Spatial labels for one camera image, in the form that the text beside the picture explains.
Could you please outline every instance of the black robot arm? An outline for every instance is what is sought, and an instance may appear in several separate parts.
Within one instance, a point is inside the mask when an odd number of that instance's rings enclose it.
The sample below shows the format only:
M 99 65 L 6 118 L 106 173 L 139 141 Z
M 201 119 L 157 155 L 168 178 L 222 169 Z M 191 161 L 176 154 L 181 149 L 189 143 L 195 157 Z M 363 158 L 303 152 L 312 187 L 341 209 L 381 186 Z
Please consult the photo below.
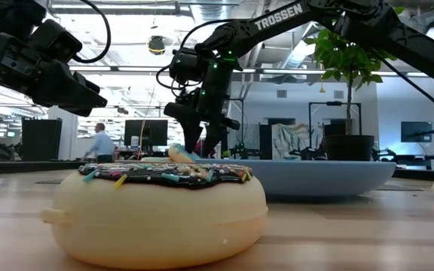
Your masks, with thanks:
M 0 85 L 81 116 L 105 107 L 99 87 L 67 64 L 81 42 L 55 21 L 43 22 L 45 15 L 34 0 L 0 0 Z
M 241 69 L 237 58 L 257 43 L 310 21 L 361 46 L 384 49 L 434 78 L 434 40 L 401 23 L 384 0 L 299 0 L 262 17 L 221 25 L 194 49 L 175 52 L 170 76 L 181 85 L 202 82 L 191 95 L 182 91 L 164 112 L 182 125 L 187 151 L 197 143 L 201 121 L 209 123 L 204 155 L 219 142 L 223 129 L 239 128 L 238 122 L 222 115 L 232 71 Z

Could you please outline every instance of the table surface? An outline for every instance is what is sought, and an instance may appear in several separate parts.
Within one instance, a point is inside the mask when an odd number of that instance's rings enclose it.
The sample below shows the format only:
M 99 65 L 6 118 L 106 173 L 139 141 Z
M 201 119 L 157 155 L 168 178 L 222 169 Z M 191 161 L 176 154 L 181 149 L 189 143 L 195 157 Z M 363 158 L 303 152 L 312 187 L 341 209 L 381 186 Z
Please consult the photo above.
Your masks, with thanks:
M 71 171 L 0 175 L 0 270 L 105 270 L 66 256 L 38 219 L 54 184 Z M 269 204 L 265 234 L 227 260 L 185 270 L 434 271 L 431 182 L 392 180 L 425 191 L 373 191 L 333 204 Z

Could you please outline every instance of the man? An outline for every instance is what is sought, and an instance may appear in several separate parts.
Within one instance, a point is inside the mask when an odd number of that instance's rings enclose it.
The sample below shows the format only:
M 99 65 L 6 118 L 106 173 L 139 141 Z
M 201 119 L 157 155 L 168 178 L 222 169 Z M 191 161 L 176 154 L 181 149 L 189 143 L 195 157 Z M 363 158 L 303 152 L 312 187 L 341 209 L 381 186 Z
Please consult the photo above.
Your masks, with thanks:
M 113 152 L 115 151 L 115 145 L 112 139 L 105 132 L 105 124 L 97 123 L 95 126 L 95 143 L 84 156 L 88 156 L 91 152 L 95 152 L 97 163 L 113 163 Z

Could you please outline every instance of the computer monitor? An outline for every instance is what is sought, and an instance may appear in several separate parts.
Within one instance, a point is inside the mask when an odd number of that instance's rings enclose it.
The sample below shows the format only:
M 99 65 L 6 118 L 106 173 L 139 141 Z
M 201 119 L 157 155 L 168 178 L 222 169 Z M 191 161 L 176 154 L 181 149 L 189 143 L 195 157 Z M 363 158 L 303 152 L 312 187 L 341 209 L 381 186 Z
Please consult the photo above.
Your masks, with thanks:
M 131 145 L 132 136 L 140 137 L 143 120 L 125 120 L 124 143 Z M 167 146 L 169 124 L 168 120 L 145 120 L 142 134 L 142 145 Z
M 431 142 L 432 123 L 427 121 L 401 122 L 401 142 Z

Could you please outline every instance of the black pot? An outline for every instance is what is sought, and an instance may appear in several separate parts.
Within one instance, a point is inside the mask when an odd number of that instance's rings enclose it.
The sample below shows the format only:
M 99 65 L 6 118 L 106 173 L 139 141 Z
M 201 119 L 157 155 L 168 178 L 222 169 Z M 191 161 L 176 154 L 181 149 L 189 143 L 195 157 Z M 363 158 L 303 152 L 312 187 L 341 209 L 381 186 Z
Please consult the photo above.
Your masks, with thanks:
M 372 135 L 331 135 L 324 138 L 328 160 L 370 161 L 374 146 Z

